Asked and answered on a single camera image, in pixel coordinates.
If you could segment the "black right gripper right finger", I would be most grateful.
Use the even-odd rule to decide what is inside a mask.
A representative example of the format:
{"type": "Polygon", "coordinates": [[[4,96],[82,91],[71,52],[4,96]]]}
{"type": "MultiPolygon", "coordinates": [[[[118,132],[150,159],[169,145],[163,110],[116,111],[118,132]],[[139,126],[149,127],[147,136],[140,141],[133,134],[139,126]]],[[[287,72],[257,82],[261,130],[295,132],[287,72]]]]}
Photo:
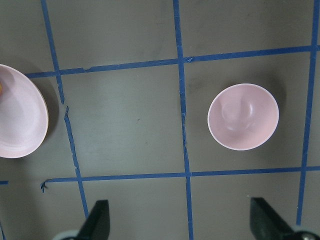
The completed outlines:
{"type": "Polygon", "coordinates": [[[299,240],[287,222],[262,197],[250,200],[250,231],[256,240],[299,240]]]}

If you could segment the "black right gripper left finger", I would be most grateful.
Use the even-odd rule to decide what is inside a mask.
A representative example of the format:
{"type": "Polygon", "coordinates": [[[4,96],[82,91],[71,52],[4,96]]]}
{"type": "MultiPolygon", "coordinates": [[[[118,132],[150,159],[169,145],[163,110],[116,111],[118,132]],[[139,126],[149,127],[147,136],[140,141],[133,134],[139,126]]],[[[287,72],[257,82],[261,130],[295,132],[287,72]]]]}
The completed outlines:
{"type": "Polygon", "coordinates": [[[98,200],[83,226],[77,240],[107,240],[110,235],[110,210],[108,200],[98,200]]]}

